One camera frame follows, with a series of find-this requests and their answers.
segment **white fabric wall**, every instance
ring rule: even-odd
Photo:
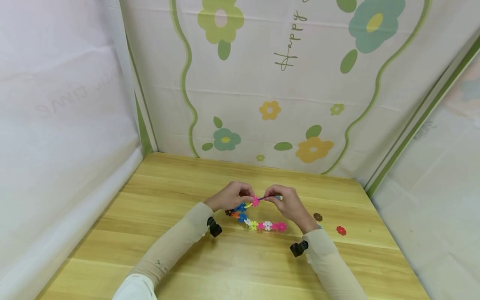
[[[432,299],[480,295],[480,59],[421,127],[373,202]]]
[[[0,299],[33,299],[140,163],[102,1],[0,10]]]
[[[355,11],[337,5],[347,2]],[[480,26],[478,0],[121,3],[160,151],[363,184]],[[389,38],[368,35],[377,14],[384,19],[372,35]],[[283,69],[276,63],[287,51],[296,58]],[[342,72],[350,51],[358,58]],[[262,107],[274,101],[281,110],[265,118]],[[307,132],[315,125],[321,132]]]

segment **red flower block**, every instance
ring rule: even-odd
[[[346,235],[347,234],[347,231],[345,230],[345,228],[343,228],[341,226],[337,226],[336,231],[341,235]]]

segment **hand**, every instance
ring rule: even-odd
[[[241,203],[253,202],[252,186],[240,181],[232,181],[221,191],[208,198],[204,203],[208,205],[213,212],[219,209],[234,209]]]
[[[303,206],[297,191],[283,185],[274,184],[265,191],[265,201],[275,204],[282,215],[293,221],[303,234],[318,229],[317,222]]]

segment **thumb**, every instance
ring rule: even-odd
[[[280,207],[282,206],[282,200],[276,198],[276,197],[267,197],[265,198],[265,201],[268,201],[268,202],[271,202],[273,204],[275,204],[275,206],[280,209]]]
[[[240,197],[240,201],[242,203],[251,203],[251,202],[253,202],[253,197],[243,196],[243,197]]]

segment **yellow flower print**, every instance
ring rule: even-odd
[[[282,111],[282,108],[278,105],[276,100],[272,102],[265,101],[259,109],[264,120],[275,120],[278,114]]]
[[[332,141],[322,141],[318,136],[313,136],[299,144],[299,149],[295,156],[306,164],[310,164],[317,159],[327,156],[328,151],[332,149]]]

